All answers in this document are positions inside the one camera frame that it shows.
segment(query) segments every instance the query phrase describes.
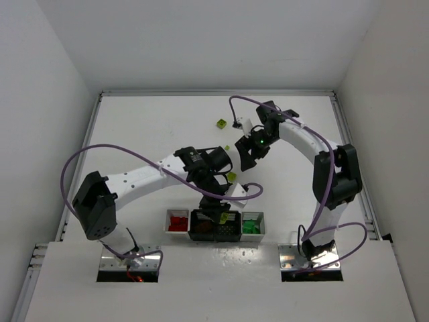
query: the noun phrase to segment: robotic arm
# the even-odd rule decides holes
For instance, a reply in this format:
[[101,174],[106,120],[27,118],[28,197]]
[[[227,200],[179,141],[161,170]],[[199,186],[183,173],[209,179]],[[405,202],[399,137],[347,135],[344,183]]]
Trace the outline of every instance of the robotic arm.
[[[221,147],[202,150],[182,148],[159,161],[157,165],[158,169],[144,166],[104,177],[96,171],[85,177],[72,205],[89,240],[100,240],[119,254],[138,251],[128,229],[117,221],[116,211],[144,195],[181,184],[179,180],[163,173],[162,168],[216,195],[247,195],[240,184],[220,184],[215,178],[228,172],[219,172],[226,166],[230,165],[232,168],[231,159]],[[246,201],[236,201],[234,204],[242,208]],[[213,197],[203,196],[200,202],[201,212],[215,223],[220,222],[222,213],[230,207],[229,203]]]
[[[251,128],[251,130],[245,131],[245,135],[235,144],[240,154],[241,170],[246,171],[256,166],[255,160],[264,158],[269,152],[269,146],[279,139],[291,143],[314,166],[313,193],[318,202],[313,217],[316,222],[312,231],[338,226],[347,204],[353,201],[355,195],[362,190],[356,149],[351,144],[342,146],[328,141],[334,150],[334,163],[338,170],[332,178],[332,185],[320,217],[315,218],[328,186],[330,170],[328,147],[320,138],[304,129],[304,122],[292,110],[282,112],[289,116],[287,118],[275,110],[273,101],[269,101],[260,105],[256,112],[263,126],[257,125],[261,128],[258,130],[255,130],[256,127],[246,126],[247,129]],[[293,122],[290,118],[295,118],[298,123]],[[244,129],[237,122],[235,127]],[[328,230],[308,239],[304,237],[302,250],[307,259],[310,260],[311,257],[317,256],[325,250],[330,250],[333,245],[334,230]]]

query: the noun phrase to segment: red wire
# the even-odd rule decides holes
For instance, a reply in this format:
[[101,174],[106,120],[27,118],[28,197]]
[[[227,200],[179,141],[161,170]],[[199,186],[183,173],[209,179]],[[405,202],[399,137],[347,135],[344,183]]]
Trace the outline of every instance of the red wire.
[[137,282],[137,281],[134,279],[134,276],[132,276],[132,275],[129,273],[129,268],[127,268],[127,276],[128,276],[128,278],[129,278],[129,279],[131,279],[133,282]]

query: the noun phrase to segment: black bracket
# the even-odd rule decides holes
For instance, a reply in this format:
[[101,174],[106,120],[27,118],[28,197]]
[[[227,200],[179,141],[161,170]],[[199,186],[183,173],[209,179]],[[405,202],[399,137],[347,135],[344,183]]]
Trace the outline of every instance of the black bracket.
[[[355,147],[351,144],[338,146],[334,150],[334,158],[335,166],[341,168],[341,171],[335,172],[332,178],[332,186],[325,205],[330,210],[341,203],[350,203],[356,194],[362,191],[362,178]],[[319,203],[323,199],[328,183],[329,168],[329,153],[323,151],[314,158],[313,193]]]
[[109,191],[106,180],[98,171],[88,174],[72,202],[89,240],[109,235],[117,225],[115,199],[118,196]]

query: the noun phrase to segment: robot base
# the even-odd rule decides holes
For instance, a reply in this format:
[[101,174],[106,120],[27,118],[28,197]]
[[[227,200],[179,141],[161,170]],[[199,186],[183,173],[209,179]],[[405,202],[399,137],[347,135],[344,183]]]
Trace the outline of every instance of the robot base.
[[[297,244],[279,245],[280,271],[282,282],[326,282],[342,281],[341,264],[337,262],[317,270],[317,267],[338,260],[336,247],[330,252],[323,252],[308,261],[298,252]],[[306,268],[315,268],[305,272]]]
[[[159,245],[144,244],[139,246],[141,252],[161,249]],[[125,263],[103,248],[97,282],[158,282],[159,265],[160,255],[152,254],[132,260],[127,271]]]

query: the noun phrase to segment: rectangular cutout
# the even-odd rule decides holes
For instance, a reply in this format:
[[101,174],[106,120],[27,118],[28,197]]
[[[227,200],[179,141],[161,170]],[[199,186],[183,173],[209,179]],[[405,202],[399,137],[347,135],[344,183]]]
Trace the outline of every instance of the rectangular cutout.
[[[323,252],[307,261],[300,255],[296,244],[279,245],[280,272],[282,282],[337,282],[343,281],[339,256],[334,246],[331,251]],[[303,272],[307,267],[314,267],[334,262],[332,265],[315,271]]]

